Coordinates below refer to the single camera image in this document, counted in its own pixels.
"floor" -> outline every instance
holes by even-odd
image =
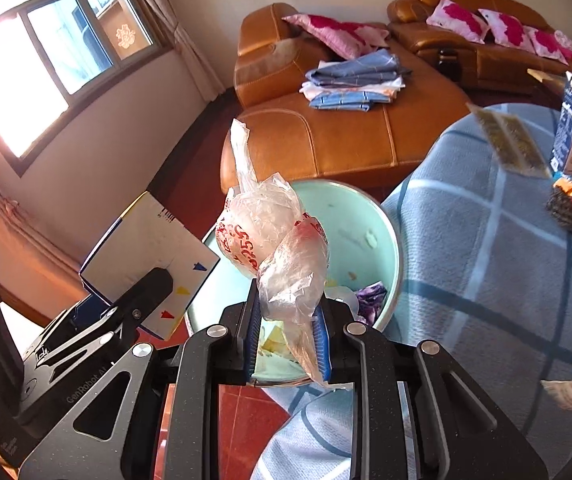
[[[534,99],[498,92],[470,92],[480,106],[502,102],[530,102]],[[234,92],[229,89],[201,113],[178,142],[149,186],[150,192],[195,236],[202,238],[211,228],[224,205],[219,186],[219,161],[227,129],[241,112]],[[384,200],[391,189],[367,190]],[[167,345],[180,344],[188,337],[182,324]],[[143,335],[142,340],[150,340]],[[172,399],[174,386],[169,398]],[[171,404],[166,403],[157,456],[155,480],[161,480]],[[251,387],[222,386],[219,391],[219,468],[222,480],[250,478],[262,450],[271,436],[287,420],[287,413],[261,390]]]

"sofa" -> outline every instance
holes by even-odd
[[[511,14],[524,25],[549,32],[554,28],[533,9],[514,0],[452,0],[471,12],[491,9]],[[535,80],[527,69],[535,68],[557,75],[572,71],[553,59],[545,59],[524,50],[493,43],[491,33],[486,43],[470,43],[454,32],[426,24],[440,0],[394,0],[387,7],[389,30],[407,50],[431,66],[449,74],[462,88],[531,94]]]
[[[396,186],[442,131],[468,113],[466,94],[390,40],[390,51],[413,71],[393,103],[368,112],[310,108],[299,93],[306,72],[334,56],[281,19],[296,12],[288,4],[272,4],[250,13],[241,25],[234,82],[257,177],[278,171],[287,180],[329,178],[362,189]],[[221,188],[226,192],[236,184],[228,135]]]

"curtain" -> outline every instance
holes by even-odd
[[[213,101],[225,88],[186,29],[181,26],[170,0],[145,0],[175,41],[175,49],[191,72],[195,85],[205,101]]]
[[[19,204],[0,193],[0,241],[22,265],[32,267],[68,298],[81,299],[79,262],[57,248],[30,223]]]

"plastic bag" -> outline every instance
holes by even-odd
[[[328,241],[280,174],[257,182],[248,136],[245,124],[233,120],[230,141],[239,187],[228,190],[217,221],[217,244],[244,274],[257,277],[261,315],[284,323],[288,349],[322,383],[311,318],[323,294]]]

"window sill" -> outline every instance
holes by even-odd
[[[0,136],[0,152],[10,167],[18,176],[23,176],[30,165],[35,161],[39,154],[47,147],[47,145],[81,112],[83,112],[90,104],[97,100],[102,94],[110,90],[117,83],[120,83],[132,73],[136,72],[146,64],[163,56],[173,48],[171,46],[159,46],[152,49],[147,56],[142,56],[130,65],[125,66],[110,79],[97,85],[92,91],[89,91],[79,102],[73,107],[68,108],[58,119],[54,121],[47,129],[32,143],[32,145],[21,156],[16,156],[8,145]]]

